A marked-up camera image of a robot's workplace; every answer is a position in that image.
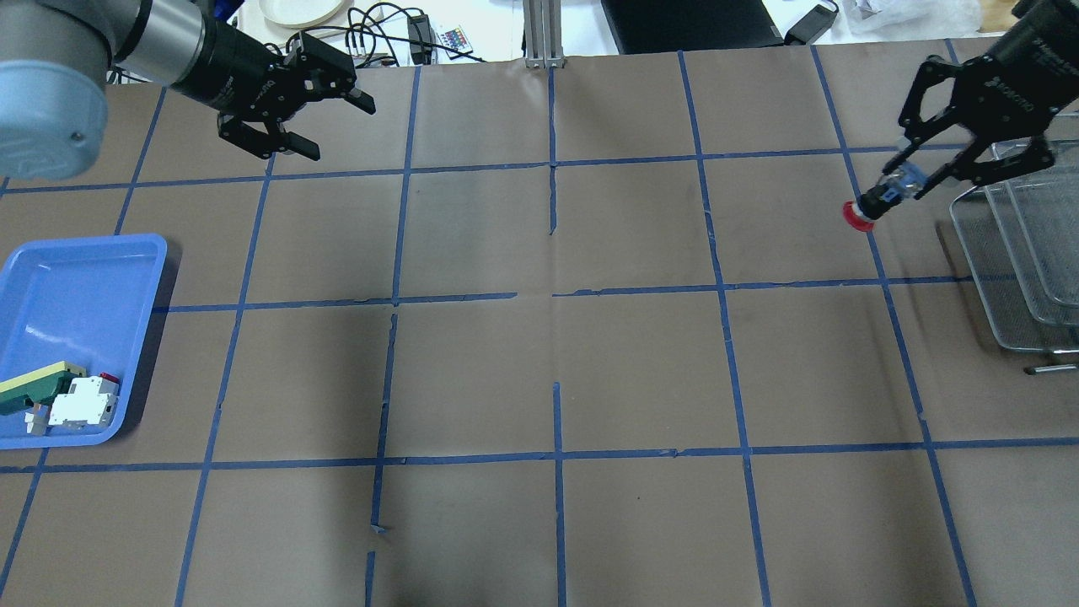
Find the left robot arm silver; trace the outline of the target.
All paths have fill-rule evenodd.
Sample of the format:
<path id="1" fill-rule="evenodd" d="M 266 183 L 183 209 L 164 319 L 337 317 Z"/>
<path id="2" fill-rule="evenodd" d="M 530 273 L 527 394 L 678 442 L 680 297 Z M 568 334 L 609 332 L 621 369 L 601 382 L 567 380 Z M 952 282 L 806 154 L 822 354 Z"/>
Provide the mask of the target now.
<path id="1" fill-rule="evenodd" d="M 279 54 L 216 1 L 4 1 L 1 30 L 1 169 L 16 180 L 88 173 L 115 68 L 215 109 L 219 137 L 258 158 L 320 158 L 319 144 L 286 127 L 309 104 L 375 112 L 345 51 L 300 32 Z"/>

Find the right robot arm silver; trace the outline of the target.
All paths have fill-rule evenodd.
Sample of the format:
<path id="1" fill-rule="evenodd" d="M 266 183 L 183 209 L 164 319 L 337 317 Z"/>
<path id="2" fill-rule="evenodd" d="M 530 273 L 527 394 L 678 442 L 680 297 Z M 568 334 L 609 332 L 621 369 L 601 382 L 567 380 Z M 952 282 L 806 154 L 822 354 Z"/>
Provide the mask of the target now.
<path id="1" fill-rule="evenodd" d="M 1078 95 L 1078 8 L 1021 1 L 1014 15 L 1017 22 L 981 55 L 921 63 L 898 119 L 909 143 L 883 174 L 952 126 L 971 141 L 927 177 L 919 197 L 947 178 L 982 187 L 1055 165 L 1044 132 Z"/>

